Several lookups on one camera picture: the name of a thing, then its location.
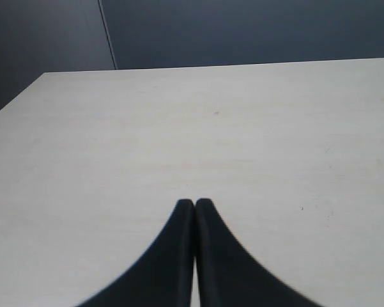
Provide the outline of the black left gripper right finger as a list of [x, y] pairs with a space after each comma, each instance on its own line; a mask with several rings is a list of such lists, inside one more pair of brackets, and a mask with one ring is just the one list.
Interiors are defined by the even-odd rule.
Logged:
[[196, 264], [201, 306], [318, 306], [253, 258], [214, 203], [197, 200]]

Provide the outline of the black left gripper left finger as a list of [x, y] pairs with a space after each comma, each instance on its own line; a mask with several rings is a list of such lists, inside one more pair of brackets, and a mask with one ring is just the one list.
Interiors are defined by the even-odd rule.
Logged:
[[159, 235], [119, 278], [81, 306], [190, 306], [195, 206], [178, 200]]

